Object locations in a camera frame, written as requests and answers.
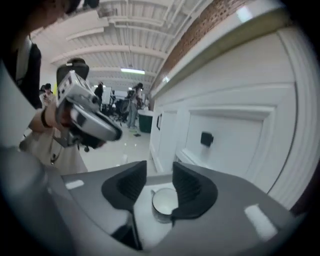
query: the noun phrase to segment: ceiling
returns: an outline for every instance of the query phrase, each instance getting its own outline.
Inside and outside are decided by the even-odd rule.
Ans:
[[[100,0],[31,34],[42,59],[55,66],[80,57],[88,80],[127,91],[143,83],[148,93],[173,47],[213,0]],[[124,73],[120,68],[145,71]]]

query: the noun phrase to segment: brick wall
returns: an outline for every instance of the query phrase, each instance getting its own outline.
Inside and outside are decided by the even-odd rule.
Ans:
[[[181,37],[180,41],[173,48],[151,89],[159,86],[169,71],[210,30],[229,15],[233,14],[237,9],[249,2],[253,2],[253,0],[213,0],[213,2],[209,4],[207,8],[203,10],[201,15],[191,24],[188,30]]]

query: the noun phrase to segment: trash can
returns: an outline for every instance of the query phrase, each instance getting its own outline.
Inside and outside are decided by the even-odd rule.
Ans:
[[[139,127],[142,133],[151,133],[152,117],[154,112],[150,110],[138,110],[139,114]]]

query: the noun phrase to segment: white cabinet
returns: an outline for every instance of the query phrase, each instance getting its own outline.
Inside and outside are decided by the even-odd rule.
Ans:
[[[292,66],[276,34],[225,53],[155,100],[162,113],[160,130],[154,117],[150,142],[157,171],[170,171],[178,157],[268,193],[291,149],[296,99]],[[201,144],[202,132],[212,134],[210,146]]]
[[[259,84],[187,100],[176,147],[183,162],[239,176],[268,192],[291,147],[296,122],[294,83]],[[212,134],[210,146],[202,132]]]
[[[150,148],[154,164],[158,172],[169,172],[176,152],[177,111],[163,111],[153,119]]]

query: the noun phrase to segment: floor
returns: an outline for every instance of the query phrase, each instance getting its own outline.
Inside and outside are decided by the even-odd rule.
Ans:
[[[147,175],[156,175],[156,168],[149,155],[150,134],[131,132],[126,124],[122,124],[122,138],[118,141],[109,141],[101,148],[85,152],[84,147],[80,148],[80,154],[89,172],[112,168],[126,163],[147,160]]]

